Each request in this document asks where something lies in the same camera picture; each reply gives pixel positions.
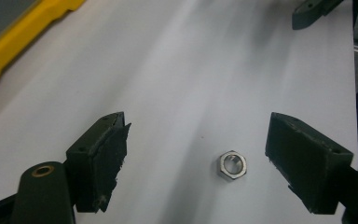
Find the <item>metal nut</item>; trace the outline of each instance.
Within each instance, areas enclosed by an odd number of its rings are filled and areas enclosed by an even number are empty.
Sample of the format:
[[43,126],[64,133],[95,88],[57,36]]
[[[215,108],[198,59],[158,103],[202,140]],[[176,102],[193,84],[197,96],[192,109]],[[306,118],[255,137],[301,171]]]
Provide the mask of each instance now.
[[220,172],[232,180],[238,179],[246,174],[246,159],[236,151],[229,151],[220,157]]

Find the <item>table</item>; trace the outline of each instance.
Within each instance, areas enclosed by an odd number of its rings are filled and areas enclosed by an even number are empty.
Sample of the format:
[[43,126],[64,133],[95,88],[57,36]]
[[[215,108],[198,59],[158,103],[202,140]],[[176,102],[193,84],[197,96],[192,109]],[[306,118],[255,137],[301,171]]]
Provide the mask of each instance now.
[[[0,80],[0,200],[99,117],[125,111],[129,154],[105,214],[77,223],[340,223],[309,214],[264,155],[269,116],[355,154],[351,2],[293,31],[293,0],[87,1]],[[236,150],[246,176],[216,160]]]

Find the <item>bolt hole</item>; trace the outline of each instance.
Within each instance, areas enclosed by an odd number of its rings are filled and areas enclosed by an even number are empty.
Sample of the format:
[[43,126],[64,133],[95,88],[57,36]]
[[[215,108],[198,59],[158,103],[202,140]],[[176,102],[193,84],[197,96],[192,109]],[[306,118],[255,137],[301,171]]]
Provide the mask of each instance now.
[[51,165],[41,166],[32,172],[32,176],[42,177],[42,176],[51,174],[53,171],[54,171],[54,166],[51,166]]
[[331,152],[333,152],[334,154],[340,154],[341,151],[336,149],[336,148],[333,148],[333,149],[330,149]]
[[241,172],[243,164],[238,156],[227,156],[224,161],[226,170],[232,175],[237,175]]

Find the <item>hex nut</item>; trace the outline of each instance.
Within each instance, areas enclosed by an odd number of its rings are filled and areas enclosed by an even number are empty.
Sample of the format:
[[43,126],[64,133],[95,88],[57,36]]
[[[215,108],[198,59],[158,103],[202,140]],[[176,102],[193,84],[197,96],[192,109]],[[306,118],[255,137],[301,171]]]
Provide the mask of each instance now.
[[[231,173],[226,167],[226,160],[232,160],[239,166],[239,171]],[[228,176],[230,179],[235,180],[246,174],[246,159],[236,151],[229,151],[220,156],[220,172]]]

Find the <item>yellow object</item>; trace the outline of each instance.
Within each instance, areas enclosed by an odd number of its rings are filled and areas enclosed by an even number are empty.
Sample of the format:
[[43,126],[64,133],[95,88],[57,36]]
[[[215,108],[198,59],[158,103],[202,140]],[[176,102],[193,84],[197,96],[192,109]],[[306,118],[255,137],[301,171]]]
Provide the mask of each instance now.
[[85,0],[42,0],[0,35],[0,73],[52,21]]

